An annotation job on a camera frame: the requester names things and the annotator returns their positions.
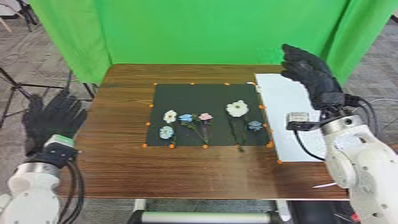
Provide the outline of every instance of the pink flower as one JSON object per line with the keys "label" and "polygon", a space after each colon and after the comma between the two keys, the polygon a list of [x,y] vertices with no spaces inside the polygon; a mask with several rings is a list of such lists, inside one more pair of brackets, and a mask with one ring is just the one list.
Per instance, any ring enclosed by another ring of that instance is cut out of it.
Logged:
{"label": "pink flower", "polygon": [[203,121],[209,121],[209,120],[214,119],[214,116],[212,116],[209,113],[203,113],[201,116],[200,116],[200,119],[201,119]]}

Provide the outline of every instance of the silver metal part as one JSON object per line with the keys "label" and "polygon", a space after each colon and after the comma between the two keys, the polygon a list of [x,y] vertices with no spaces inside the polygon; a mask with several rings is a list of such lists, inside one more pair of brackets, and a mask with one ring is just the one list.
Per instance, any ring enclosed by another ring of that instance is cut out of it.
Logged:
{"label": "silver metal part", "polygon": [[145,212],[143,223],[232,223],[271,224],[267,213]]}
{"label": "silver metal part", "polygon": [[134,211],[146,210],[146,199],[136,199],[134,201]]}
{"label": "silver metal part", "polygon": [[308,122],[310,121],[310,113],[308,112],[292,112],[288,113],[288,122]]}
{"label": "silver metal part", "polygon": [[24,173],[47,173],[59,177],[59,167],[49,163],[24,163],[18,166],[17,174]]}
{"label": "silver metal part", "polygon": [[360,115],[347,116],[335,121],[331,121],[324,126],[322,126],[322,133],[324,135],[333,134],[335,132],[345,130],[347,128],[352,128],[360,125],[363,125],[363,119]]}

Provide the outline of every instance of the white flower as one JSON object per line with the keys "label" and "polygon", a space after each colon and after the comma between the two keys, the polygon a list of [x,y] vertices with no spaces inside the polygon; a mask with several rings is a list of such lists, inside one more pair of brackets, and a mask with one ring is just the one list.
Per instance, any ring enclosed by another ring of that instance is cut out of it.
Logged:
{"label": "white flower", "polygon": [[164,126],[161,128],[161,138],[162,139],[169,139],[173,135],[175,135],[173,127],[171,126]]}
{"label": "white flower", "polygon": [[169,110],[166,112],[166,116],[164,116],[164,120],[166,120],[166,123],[171,124],[175,121],[177,121],[177,116],[178,116],[178,113],[175,110]]}
{"label": "white flower", "polygon": [[248,112],[249,112],[249,107],[244,100],[228,104],[228,113],[233,117],[242,117],[248,114]]}

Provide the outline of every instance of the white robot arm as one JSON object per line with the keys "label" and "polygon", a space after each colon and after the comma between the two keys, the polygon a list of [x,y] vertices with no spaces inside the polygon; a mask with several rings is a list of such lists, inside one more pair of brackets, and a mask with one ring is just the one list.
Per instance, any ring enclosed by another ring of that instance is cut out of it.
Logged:
{"label": "white robot arm", "polygon": [[398,156],[379,141],[360,116],[322,126],[328,144],[326,164],[333,179],[351,192],[363,224],[398,222]]}
{"label": "white robot arm", "polygon": [[61,169],[75,167],[73,140],[54,135],[43,152],[18,166],[10,179],[11,196],[0,196],[0,224],[61,223],[61,201],[56,195]]}
{"label": "white robot arm", "polygon": [[24,163],[10,179],[11,197],[2,196],[0,224],[59,222],[61,202],[54,189],[59,186],[59,167],[49,163]]}

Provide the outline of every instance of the table leg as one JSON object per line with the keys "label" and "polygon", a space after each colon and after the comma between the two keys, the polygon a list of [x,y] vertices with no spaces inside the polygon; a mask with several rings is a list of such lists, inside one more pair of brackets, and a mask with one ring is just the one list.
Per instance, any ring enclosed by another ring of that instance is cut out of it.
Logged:
{"label": "table leg", "polygon": [[0,17],[0,23],[4,24],[6,30],[13,33],[13,30],[11,30],[11,28],[10,28],[10,25],[8,25],[8,23],[6,23],[6,21],[4,21],[4,18],[2,18],[2,17]]}

